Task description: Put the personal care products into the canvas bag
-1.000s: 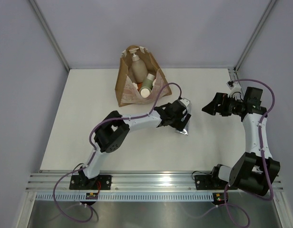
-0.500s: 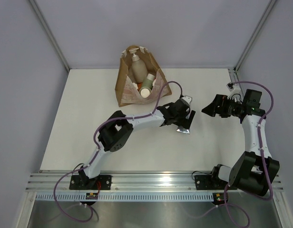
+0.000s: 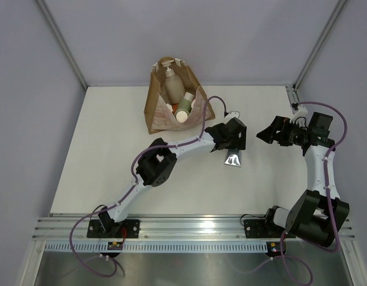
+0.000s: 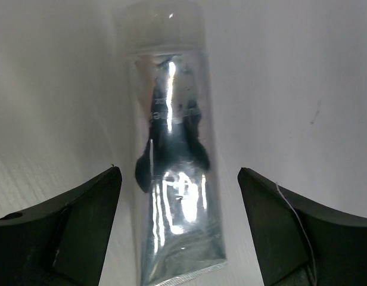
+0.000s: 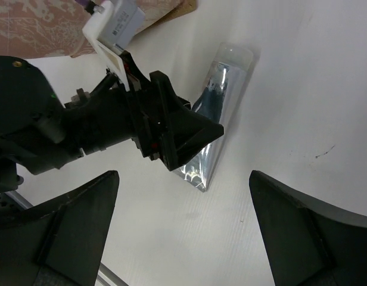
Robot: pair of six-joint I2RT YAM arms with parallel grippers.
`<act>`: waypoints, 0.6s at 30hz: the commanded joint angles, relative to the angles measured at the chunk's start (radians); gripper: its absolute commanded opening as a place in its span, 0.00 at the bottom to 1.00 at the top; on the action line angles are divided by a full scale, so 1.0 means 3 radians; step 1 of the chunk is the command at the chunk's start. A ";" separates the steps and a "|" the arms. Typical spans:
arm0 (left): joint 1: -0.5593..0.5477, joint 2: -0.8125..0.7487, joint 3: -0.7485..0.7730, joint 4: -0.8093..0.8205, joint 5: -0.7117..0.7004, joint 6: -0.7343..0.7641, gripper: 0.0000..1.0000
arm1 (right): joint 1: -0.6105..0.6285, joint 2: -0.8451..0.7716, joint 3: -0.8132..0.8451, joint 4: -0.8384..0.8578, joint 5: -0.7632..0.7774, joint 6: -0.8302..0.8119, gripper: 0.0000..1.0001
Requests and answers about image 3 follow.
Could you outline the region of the silver blue tube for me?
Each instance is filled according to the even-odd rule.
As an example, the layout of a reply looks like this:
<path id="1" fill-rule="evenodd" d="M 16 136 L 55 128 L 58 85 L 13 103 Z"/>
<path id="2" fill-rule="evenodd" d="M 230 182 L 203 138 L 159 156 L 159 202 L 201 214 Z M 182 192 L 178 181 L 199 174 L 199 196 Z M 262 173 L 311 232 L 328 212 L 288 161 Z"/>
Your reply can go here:
<path id="1" fill-rule="evenodd" d="M 241 167 L 241 150 L 228 149 L 224 164 L 232 167 Z"/>

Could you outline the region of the green bottle front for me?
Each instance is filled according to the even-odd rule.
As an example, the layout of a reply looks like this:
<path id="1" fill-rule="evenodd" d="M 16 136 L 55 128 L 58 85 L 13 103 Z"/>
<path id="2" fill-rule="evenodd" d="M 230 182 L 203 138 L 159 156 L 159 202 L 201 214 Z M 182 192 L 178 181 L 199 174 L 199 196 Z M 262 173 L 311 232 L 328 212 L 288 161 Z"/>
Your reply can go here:
<path id="1" fill-rule="evenodd" d="M 177 109 L 174 113 L 174 117 L 179 123 L 184 123 L 192 110 L 192 103 L 195 100 L 195 95 L 187 92 L 180 100 Z"/>

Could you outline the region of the jute canvas tote bag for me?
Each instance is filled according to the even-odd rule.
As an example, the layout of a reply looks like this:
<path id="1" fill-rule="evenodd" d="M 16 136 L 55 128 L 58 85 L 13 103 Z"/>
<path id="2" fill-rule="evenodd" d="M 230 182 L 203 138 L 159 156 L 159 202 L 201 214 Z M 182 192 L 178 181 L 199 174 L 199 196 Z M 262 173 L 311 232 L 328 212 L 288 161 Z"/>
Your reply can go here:
<path id="1" fill-rule="evenodd" d="M 165 68 L 161 65 L 163 61 L 173 60 L 171 68 L 182 79 L 185 93 L 195 95 L 192 110 L 184 123 L 179 123 L 174 117 L 172 104 L 167 95 L 165 82 Z M 185 130 L 202 123 L 204 120 L 212 120 L 215 114 L 211 104 L 206 103 L 207 95 L 196 78 L 190 66 L 179 58 L 161 58 L 152 67 L 150 73 L 150 84 L 144 108 L 145 122 L 150 134 L 163 130 Z"/>

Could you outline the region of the beige pump bottle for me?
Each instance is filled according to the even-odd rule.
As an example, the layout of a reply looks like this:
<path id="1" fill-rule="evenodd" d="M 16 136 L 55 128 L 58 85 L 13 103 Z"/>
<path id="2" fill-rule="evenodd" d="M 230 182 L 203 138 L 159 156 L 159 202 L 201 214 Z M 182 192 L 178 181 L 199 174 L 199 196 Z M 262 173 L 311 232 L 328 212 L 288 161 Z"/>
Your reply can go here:
<path id="1" fill-rule="evenodd" d="M 182 79 L 170 67 L 173 60 L 166 60 L 161 63 L 165 70 L 164 86 L 171 104 L 178 104 L 185 95 L 185 87 Z"/>

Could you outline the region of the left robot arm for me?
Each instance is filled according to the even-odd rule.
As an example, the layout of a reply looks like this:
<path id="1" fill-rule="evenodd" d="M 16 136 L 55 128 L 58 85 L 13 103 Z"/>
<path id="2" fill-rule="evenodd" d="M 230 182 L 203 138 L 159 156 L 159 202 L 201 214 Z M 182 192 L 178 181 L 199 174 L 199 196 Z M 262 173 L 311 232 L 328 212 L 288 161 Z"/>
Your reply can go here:
<path id="1" fill-rule="evenodd" d="M 155 139 L 133 161 L 131 171 L 135 179 L 129 189 L 115 203 L 98 211 L 96 219 L 89 220 L 87 237 L 138 238 L 140 220 L 128 218 L 133 200 L 165 183 L 179 160 L 219 150 L 245 150 L 246 137 L 246 125 L 233 117 L 227 123 L 207 127 L 198 136 L 183 141 Z"/>

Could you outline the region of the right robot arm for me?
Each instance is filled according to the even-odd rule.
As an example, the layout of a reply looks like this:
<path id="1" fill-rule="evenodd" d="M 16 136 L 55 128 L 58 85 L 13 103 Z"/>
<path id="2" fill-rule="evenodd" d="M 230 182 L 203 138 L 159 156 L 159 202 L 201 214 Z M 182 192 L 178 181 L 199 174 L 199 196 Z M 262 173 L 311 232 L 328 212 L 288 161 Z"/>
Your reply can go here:
<path id="1" fill-rule="evenodd" d="M 291 209 L 273 206 L 266 212 L 263 231 L 271 237 L 286 233 L 329 247 L 347 218 L 350 206 L 341 201 L 334 182 L 335 142 L 329 138 L 332 116 L 315 112 L 306 127 L 276 116 L 257 137 L 268 144 L 301 147 L 307 166 L 307 188 Z"/>

